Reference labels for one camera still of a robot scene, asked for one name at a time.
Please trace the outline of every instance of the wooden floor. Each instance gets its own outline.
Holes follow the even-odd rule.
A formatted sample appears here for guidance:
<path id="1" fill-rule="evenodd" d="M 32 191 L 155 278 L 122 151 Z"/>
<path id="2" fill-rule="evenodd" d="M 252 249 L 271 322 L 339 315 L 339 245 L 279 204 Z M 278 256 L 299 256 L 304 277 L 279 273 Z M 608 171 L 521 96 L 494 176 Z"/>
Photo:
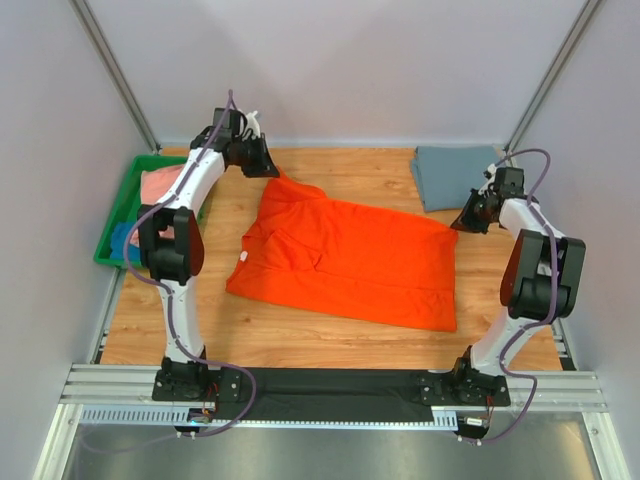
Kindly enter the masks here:
<path id="1" fill-rule="evenodd" d="M 424 215 L 409 172 L 412 149 L 273 149 L 293 179 L 330 197 Z M 185 150 L 165 154 L 186 154 Z M 204 223 L 205 264 L 198 276 L 198 316 L 207 356 L 245 366 L 450 368 L 487 331 L 513 241 L 506 231 L 461 233 L 456 248 L 458 331 L 393 327 L 269 305 L 225 293 L 240 239 L 255 220 L 264 179 L 230 168 L 212 190 Z M 455 211 L 431 218 L 449 224 Z M 127 274 L 101 362 L 158 365 L 165 346 L 160 297 Z M 519 370 L 560 370 L 550 329 L 515 358 Z"/>

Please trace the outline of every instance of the folded gray towel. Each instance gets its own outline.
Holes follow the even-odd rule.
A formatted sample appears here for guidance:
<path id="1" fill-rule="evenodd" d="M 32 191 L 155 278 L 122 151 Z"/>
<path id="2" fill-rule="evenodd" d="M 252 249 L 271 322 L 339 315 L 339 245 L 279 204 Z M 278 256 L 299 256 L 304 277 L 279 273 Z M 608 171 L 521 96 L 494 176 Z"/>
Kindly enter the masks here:
<path id="1" fill-rule="evenodd" d="M 425 212 L 464 207 L 469 191 L 486 182 L 487 166 L 499 159 L 492 146 L 416 148 L 411 173 Z"/>

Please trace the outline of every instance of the green basket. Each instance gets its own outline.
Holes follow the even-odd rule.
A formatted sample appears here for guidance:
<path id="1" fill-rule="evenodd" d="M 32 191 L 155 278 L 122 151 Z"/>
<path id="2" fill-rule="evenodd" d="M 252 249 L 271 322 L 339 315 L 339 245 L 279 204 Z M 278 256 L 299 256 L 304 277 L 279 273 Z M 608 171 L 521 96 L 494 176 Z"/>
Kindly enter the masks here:
<path id="1" fill-rule="evenodd" d="M 159 155 L 139 155 L 133 159 L 133 164 L 120 186 L 118 196 L 109 214 L 107 224 L 102 231 L 100 243 L 96 248 L 93 259 L 96 263 L 111 265 L 117 268 L 126 268 L 123 260 L 111 259 L 111 234 L 115 226 L 120 222 L 134 222 L 138 218 L 140 208 L 140 176 L 142 172 L 152 172 L 159 168 L 181 165 L 186 163 L 187 157 L 164 157 Z M 202 220 L 203 208 L 198 212 L 198 222 Z M 141 268 L 140 262 L 131 262 L 137 268 Z"/>

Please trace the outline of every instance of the metal floor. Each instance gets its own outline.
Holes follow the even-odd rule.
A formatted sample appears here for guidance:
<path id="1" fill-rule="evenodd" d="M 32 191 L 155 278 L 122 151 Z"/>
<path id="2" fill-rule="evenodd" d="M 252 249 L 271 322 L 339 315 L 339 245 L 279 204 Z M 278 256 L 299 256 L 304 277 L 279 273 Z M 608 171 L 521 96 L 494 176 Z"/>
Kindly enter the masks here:
<path id="1" fill-rule="evenodd" d="M 494 415 L 492 432 L 513 416 Z M 136 445 L 168 427 L 80 429 L 101 449 Z M 458 443 L 446 432 L 235 428 L 219 437 L 170 440 L 132 453 L 93 454 L 76 442 L 65 479 L 599 479 L 580 414 L 531 413 L 505 440 Z"/>

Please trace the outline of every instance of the wire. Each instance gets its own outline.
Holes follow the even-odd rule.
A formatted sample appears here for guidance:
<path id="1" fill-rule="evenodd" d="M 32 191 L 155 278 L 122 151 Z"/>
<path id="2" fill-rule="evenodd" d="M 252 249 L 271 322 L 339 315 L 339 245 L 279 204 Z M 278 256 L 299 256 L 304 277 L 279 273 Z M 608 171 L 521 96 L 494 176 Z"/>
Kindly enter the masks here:
<path id="1" fill-rule="evenodd" d="M 242 132 L 242 140 L 246 140 L 247 138 L 251 138 L 253 136 L 253 128 L 247 127 L 244 132 Z"/>
<path id="2" fill-rule="evenodd" d="M 242 115 L 242 131 L 238 136 L 240 138 L 244 138 L 244 131 L 247 129 L 247 126 L 249 125 L 249 120 L 247 120 L 247 116 L 244 113 L 240 112 L 240 115 Z"/>
<path id="3" fill-rule="evenodd" d="M 493 397 L 487 397 L 487 414 L 483 415 L 480 418 L 487 420 L 489 424 L 491 424 L 491 419 L 493 418 L 493 410 L 495 409 L 495 404 L 493 403 Z"/>
<path id="4" fill-rule="evenodd" d="M 544 219 L 544 217 L 540 214 L 540 212 L 538 212 L 538 209 L 536 209 L 533 206 L 533 194 L 538 189 L 538 187 L 542 183 L 542 180 L 544 180 L 544 177 L 547 175 L 547 172 L 549 171 L 549 167 L 551 166 L 551 155 L 549 154 L 549 152 L 547 152 L 546 150 L 544 150 L 542 148 L 527 148 L 525 150 L 520 150 L 520 151 L 517 151 L 517 152 L 510 153 L 508 155 L 505 155 L 498 163 L 496 163 L 496 166 L 503 164 L 504 162 L 506 162 L 510 158 L 517 157 L 517 156 L 523 155 L 525 153 L 540 153 L 540 154 L 544 155 L 545 158 L 546 158 L 546 163 L 545 163 L 545 166 L 544 166 L 544 168 L 542 170 L 542 173 L 540 174 L 540 177 L 538 177 L 538 180 L 536 181 L 536 183 L 534 183 L 533 187 L 531 188 L 531 190 L 529 191 L 529 193 L 527 195 L 527 207 L 529 208 L 529 211 L 531 212 L 531 214 L 538 221 L 540 226 L 545 230 L 545 232 L 549 236 L 549 243 L 550 243 L 550 247 L 551 247 L 550 248 L 550 250 L 551 250 L 551 301 L 549 302 L 549 313 L 547 313 L 547 316 L 545 317 L 544 320 L 542 320 L 540 322 L 532 322 L 532 323 L 530 323 L 528 325 L 525 325 L 524 327 L 520 328 L 509 339 L 509 341 L 506 343 L 504 348 L 500 351 L 500 355 L 498 357 L 500 370 L 502 370 L 502 372 L 505 375 L 507 375 L 509 377 L 512 377 L 512 378 L 524 378 L 524 379 L 527 379 L 527 380 L 531 380 L 531 382 L 532 382 L 531 392 L 529 393 L 529 397 L 527 398 L 527 401 L 525 402 L 524 406 L 522 407 L 522 410 L 520 411 L 520 413 L 518 414 L 516 419 L 513 421 L 513 423 L 511 425 L 509 425 L 509 427 L 507 427 L 506 430 L 504 430 L 503 432 L 499 433 L 495 437 L 488 438 L 486 440 L 482 440 L 481 442 L 478 441 L 478 440 L 467 439 L 467 441 L 470 441 L 470 443 L 473 443 L 473 444 L 476 444 L 476 445 L 480 445 L 481 443 L 491 444 L 491 443 L 495 443 L 495 442 L 503 439 L 504 437 L 509 435 L 511 432 L 513 432 L 513 430 L 520 424 L 520 422 L 522 422 L 522 419 L 524 418 L 524 416 L 529 411 L 529 407 L 531 407 L 531 403 L 533 402 L 533 398 L 535 397 L 536 390 L 538 389 L 538 379 L 534 375 L 529 375 L 527 373 L 512 372 L 511 370 L 509 370 L 505 366 L 505 357 L 506 357 L 507 352 L 509 351 L 509 349 L 527 331 L 531 330 L 532 328 L 538 328 L 538 327 L 541 327 L 541 326 L 550 325 L 551 322 L 553 322 L 553 320 L 555 318 L 555 314 L 556 314 L 556 303 L 557 303 L 557 299 L 558 299 L 558 246 L 556 244 L 556 237 L 553 234 L 553 228 L 551 228 L 551 225 L 549 225 L 547 223 L 547 221 Z"/>
<path id="5" fill-rule="evenodd" d="M 211 398 L 211 393 L 213 393 L 212 390 L 213 389 L 211 387 L 207 388 L 207 396 L 204 397 L 204 400 L 202 401 L 202 413 L 207 415 L 209 414 L 209 410 L 207 410 L 207 400 Z"/>
<path id="6" fill-rule="evenodd" d="M 174 324 L 174 318 L 173 318 L 173 294 L 174 294 L 174 291 L 168 285 L 166 285 L 166 284 L 164 284 L 162 282 L 158 282 L 156 280 L 153 280 L 151 278 L 147 278 L 144 275 L 142 275 L 140 272 L 138 272 L 133 267 L 133 265 L 131 264 L 131 260 L 129 259 L 129 248 L 128 248 L 128 246 L 129 246 L 129 243 L 131 242 L 131 238 L 133 237 L 134 232 L 140 227 L 140 225 L 142 225 L 146 220 L 151 218 L 156 212 L 158 212 L 162 208 L 166 207 L 171 202 L 179 199 L 180 193 L 182 192 L 182 189 L 186 185 L 187 181 L 189 180 L 189 177 L 193 173 L 193 170 L 195 168 L 197 168 L 197 166 L 200 164 L 200 161 L 204 157 L 204 154 L 206 153 L 207 149 L 209 148 L 209 146 L 213 143 L 213 141 L 218 136 L 218 133 L 220 132 L 220 129 L 222 128 L 222 123 L 224 122 L 224 120 L 227 117 L 227 115 L 229 115 L 229 111 L 232 108 L 237 110 L 236 104 L 235 104 L 235 102 L 233 100 L 233 90 L 229 90 L 229 98 L 227 100 L 227 105 L 226 105 L 226 107 L 224 109 L 224 112 L 222 114 L 222 118 L 220 119 L 220 121 L 218 122 L 216 127 L 214 128 L 214 130 L 211 133 L 211 135 L 209 136 L 209 139 L 207 140 L 207 142 L 202 147 L 202 150 L 198 154 L 198 157 L 196 158 L 195 162 L 191 164 L 191 166 L 189 167 L 187 172 L 184 174 L 184 176 L 182 177 L 182 180 L 180 181 L 180 183 L 176 187 L 174 193 L 172 195 L 170 195 L 163 202 L 158 203 L 157 205 L 154 205 L 153 208 L 151 208 L 149 211 L 147 211 L 145 214 L 143 214 L 133 224 L 133 226 L 129 230 L 129 233 L 127 233 L 127 236 L 126 236 L 125 241 L 124 241 L 124 247 L 123 247 L 124 262 L 127 265 L 127 270 L 129 272 L 131 272 L 131 274 L 134 277 L 136 277 L 138 280 L 140 280 L 141 282 L 144 282 L 144 283 L 149 284 L 149 285 L 153 285 L 153 286 L 158 287 L 158 288 L 162 288 L 167 292 L 167 324 L 169 326 L 169 333 L 171 335 L 171 338 L 175 342 L 176 347 L 178 348 L 178 350 L 180 350 L 187 358 L 189 358 L 190 360 L 192 360 L 194 362 L 203 363 L 205 365 L 213 366 L 213 367 L 229 368 L 229 369 L 232 369 L 232 370 L 236 370 L 236 371 L 241 372 L 244 375 L 246 375 L 249 378 L 249 380 L 251 381 L 251 396 L 249 397 L 249 401 L 247 402 L 247 405 L 242 409 L 242 411 L 235 418 L 233 418 L 232 420 L 230 420 L 229 422 L 227 422 L 226 424 L 224 424 L 224 425 L 222 425 L 220 427 L 213 428 L 211 430 L 205 430 L 204 432 L 198 432 L 198 433 L 195 433 L 193 435 L 194 437 L 199 437 L 199 438 L 211 437 L 213 435 L 217 435 L 219 433 L 222 433 L 222 432 L 225 432 L 225 431 L 229 430 L 231 427 L 233 427 L 235 424 L 237 424 L 249 412 L 249 410 L 253 406 L 253 404 L 255 402 L 255 398 L 256 398 L 256 392 L 257 392 L 257 387 L 258 387 L 257 383 L 256 383 L 256 379 L 253 376 L 253 374 L 249 370 L 244 368 L 244 367 L 241 367 L 239 365 L 233 365 L 231 363 L 226 363 L 226 362 L 216 362 L 216 361 L 213 361 L 213 360 L 202 359 L 200 357 L 197 357 L 196 355 L 193 355 L 191 352 L 189 352 L 185 348 L 185 346 L 180 341 L 180 336 L 177 334 L 176 329 L 175 329 L 175 324 Z M 145 443 L 142 443 L 142 444 L 137 444 L 137 445 L 134 445 L 132 447 L 120 448 L 120 449 L 117 449 L 117 450 L 102 450 L 102 449 L 99 449 L 99 448 L 92 447 L 91 445 L 89 445 L 89 444 L 87 444 L 85 442 L 84 437 L 80 438 L 80 443 L 82 444 L 82 446 L 84 448 L 86 448 L 87 450 L 89 450 L 92 453 L 97 453 L 97 454 L 119 454 L 119 453 L 133 452 L 133 451 L 148 447 L 150 445 L 154 445 L 156 443 L 164 442 L 165 440 L 170 440 L 170 439 L 173 439 L 173 438 L 176 438 L 175 434 L 165 435 L 163 437 L 158 437 L 158 438 L 149 440 L 149 441 L 147 441 Z"/>

